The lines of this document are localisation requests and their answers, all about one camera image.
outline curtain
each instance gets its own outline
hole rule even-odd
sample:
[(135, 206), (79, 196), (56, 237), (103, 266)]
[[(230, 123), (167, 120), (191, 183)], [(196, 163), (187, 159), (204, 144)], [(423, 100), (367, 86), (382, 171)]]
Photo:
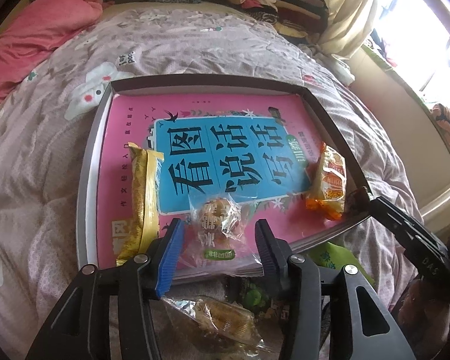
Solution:
[(349, 58), (373, 29), (377, 0), (325, 0), (330, 11), (328, 27), (318, 41), (324, 54)]

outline screw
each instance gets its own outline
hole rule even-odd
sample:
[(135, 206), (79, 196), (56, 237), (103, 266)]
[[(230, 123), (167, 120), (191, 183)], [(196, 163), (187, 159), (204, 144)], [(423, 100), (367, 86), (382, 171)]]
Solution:
[(148, 256), (146, 254), (137, 254), (133, 261), (135, 261), (137, 264), (143, 264), (148, 261)]
[(93, 272), (95, 272), (95, 267), (92, 264), (85, 265), (82, 268), (82, 273), (84, 275), (91, 275)]
[(295, 264), (301, 264), (303, 261), (305, 261), (305, 257), (300, 254), (292, 254), (290, 256), (290, 261)]
[(345, 272), (349, 275), (356, 275), (359, 272), (359, 269), (354, 265), (345, 265)]

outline green label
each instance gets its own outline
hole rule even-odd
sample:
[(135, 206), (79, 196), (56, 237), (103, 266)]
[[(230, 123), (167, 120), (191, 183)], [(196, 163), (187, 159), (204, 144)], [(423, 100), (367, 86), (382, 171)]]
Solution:
[(292, 149), (293, 155), (295, 156), (297, 162), (301, 167), (306, 168), (308, 166), (308, 160), (303, 153), (299, 141), (293, 135), (287, 135), (286, 140), (288, 141), (288, 146)]
[(233, 249), (205, 249), (204, 257), (207, 260), (233, 260), (235, 258), (235, 251)]

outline bird illustration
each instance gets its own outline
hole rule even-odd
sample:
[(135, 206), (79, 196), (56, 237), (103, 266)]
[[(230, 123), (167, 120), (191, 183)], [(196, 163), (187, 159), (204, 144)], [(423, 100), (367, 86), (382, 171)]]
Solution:
[(177, 120), (177, 118), (179, 117), (179, 113), (177, 112), (175, 115), (172, 115), (170, 112), (165, 111), (170, 115), (170, 119), (164, 119), (164, 121), (166, 122), (174, 122)]

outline bedsheet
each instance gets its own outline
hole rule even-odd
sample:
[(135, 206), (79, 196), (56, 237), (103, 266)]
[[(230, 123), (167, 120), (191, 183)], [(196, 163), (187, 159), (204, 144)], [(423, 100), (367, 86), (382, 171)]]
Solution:
[[(305, 85), (341, 130), (373, 192), (420, 219), (402, 161), (358, 98), (272, 26), (201, 9), (136, 7), (103, 20), (54, 51), (6, 99), (0, 112), (0, 345), (12, 360), (24, 358), (77, 272), (80, 167), (94, 110), (111, 80), (217, 73)], [(358, 257), (386, 305), (415, 273), (394, 236), (374, 220), (335, 242)], [(223, 295), (220, 282), (178, 291)], [(178, 344), (160, 306), (154, 318), (165, 359), (199, 357)]]

